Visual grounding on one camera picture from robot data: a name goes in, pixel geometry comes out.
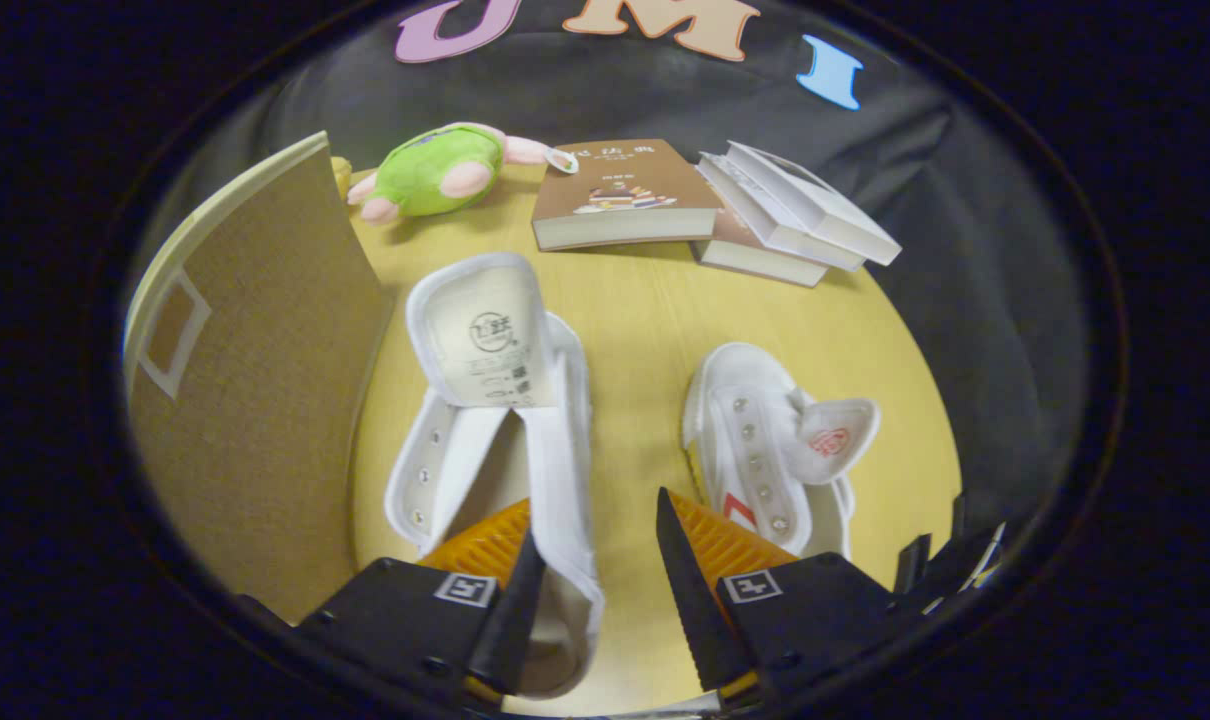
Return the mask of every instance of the book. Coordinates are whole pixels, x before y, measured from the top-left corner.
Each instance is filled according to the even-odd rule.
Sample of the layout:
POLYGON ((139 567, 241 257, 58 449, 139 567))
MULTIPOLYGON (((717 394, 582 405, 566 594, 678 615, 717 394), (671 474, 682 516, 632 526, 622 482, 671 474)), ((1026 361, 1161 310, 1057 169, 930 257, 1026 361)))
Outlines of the book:
POLYGON ((765 246, 728 202, 716 213, 711 237, 688 242, 688 249, 699 265, 761 275, 805 287, 819 284, 828 272, 824 264, 765 246))
POLYGON ((719 196, 663 140, 578 142, 557 150, 577 173, 548 168, 532 208, 541 250, 711 236, 719 196))
POLYGON ((901 250, 862 208, 802 165, 741 142, 728 142, 725 160, 786 206, 799 220, 800 231, 816 242, 854 252, 881 265, 891 264, 901 250))
POLYGON ((231 592, 296 623, 352 578, 348 460, 391 295, 325 133, 208 197, 129 303, 123 378, 149 486, 231 592))
POLYGON ((724 155, 702 152, 697 169, 733 206, 766 247, 849 272, 862 267, 863 255, 809 236, 788 205, 724 155))

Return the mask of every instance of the stack of books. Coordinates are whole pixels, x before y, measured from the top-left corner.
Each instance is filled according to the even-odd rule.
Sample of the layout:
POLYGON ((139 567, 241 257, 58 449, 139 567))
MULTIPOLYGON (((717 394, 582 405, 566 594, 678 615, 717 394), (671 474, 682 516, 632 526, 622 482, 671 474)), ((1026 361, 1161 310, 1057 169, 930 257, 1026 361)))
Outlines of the stack of books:
POLYGON ((662 140, 559 146, 577 173, 547 173, 532 214, 541 250, 688 242, 702 265, 814 287, 830 267, 888 265, 901 247, 801 165, 728 143, 697 165, 662 140))

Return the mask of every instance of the black background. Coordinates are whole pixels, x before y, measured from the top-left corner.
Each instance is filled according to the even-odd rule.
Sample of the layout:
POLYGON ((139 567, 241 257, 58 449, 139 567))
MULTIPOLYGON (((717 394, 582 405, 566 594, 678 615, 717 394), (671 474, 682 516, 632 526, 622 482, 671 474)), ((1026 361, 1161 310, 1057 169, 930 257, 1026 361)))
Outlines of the black background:
MULTIPOLYGON (((0 8, 0 718, 347 716, 204 620, 90 454, 83 315, 144 160, 327 0, 0 8)), ((1120 456, 1054 582, 868 715, 1210 718, 1210 4, 921 4, 880 15, 1065 159, 1125 283, 1120 456)))

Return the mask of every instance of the wooden table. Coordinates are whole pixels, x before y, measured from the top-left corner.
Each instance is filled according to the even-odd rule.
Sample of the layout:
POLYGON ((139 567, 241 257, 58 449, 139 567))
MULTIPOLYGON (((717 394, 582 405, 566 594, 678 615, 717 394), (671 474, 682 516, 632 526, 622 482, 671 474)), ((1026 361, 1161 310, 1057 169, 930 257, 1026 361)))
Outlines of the wooden table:
MULTIPOLYGON (((655 541, 657 489, 695 497, 681 449, 688 379, 721 342, 753 342, 818 401, 874 397, 880 433, 851 473, 853 560, 893 586, 898 551, 921 532, 947 541, 961 474, 947 414, 911 333, 866 270, 832 270, 816 288, 697 265, 682 242, 540 252, 529 226, 542 168, 508 167, 479 205, 369 227, 352 213, 378 277, 398 307, 355 434, 352 500, 358 566, 411 560, 385 519, 387 476, 426 379, 401 303, 440 266, 491 250, 531 261, 544 304, 582 338, 590 373, 592 520, 606 607, 595 661, 572 692, 509 698, 531 715, 601 715, 702 693, 655 541)), ((358 182, 367 173, 355 174, 358 182)), ((898 263, 911 263, 911 249, 898 263)))

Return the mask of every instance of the gray fabric backdrop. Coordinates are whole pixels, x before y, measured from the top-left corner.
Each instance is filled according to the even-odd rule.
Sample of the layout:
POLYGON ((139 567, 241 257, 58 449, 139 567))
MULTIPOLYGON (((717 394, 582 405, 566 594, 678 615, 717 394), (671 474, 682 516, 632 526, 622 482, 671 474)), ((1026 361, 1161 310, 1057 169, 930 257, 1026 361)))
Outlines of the gray fabric backdrop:
MULTIPOLYGON (((645 38, 564 31, 581 0, 524 0, 513 27, 468 54, 394 58, 390 15, 282 77, 217 128, 161 200, 138 275, 167 234, 224 183, 317 131, 357 168, 401 140, 468 119, 553 143, 664 137, 687 159, 745 142, 806 165, 903 246, 868 264, 920 344, 952 421, 972 525, 1024 514, 1062 477, 1087 394, 1089 328, 1071 237, 998 128, 957 96, 805 8, 761 10, 728 63, 645 38), (796 82, 808 33, 864 63, 851 111, 796 82)), ((477 27, 467 0, 444 38, 477 27)))

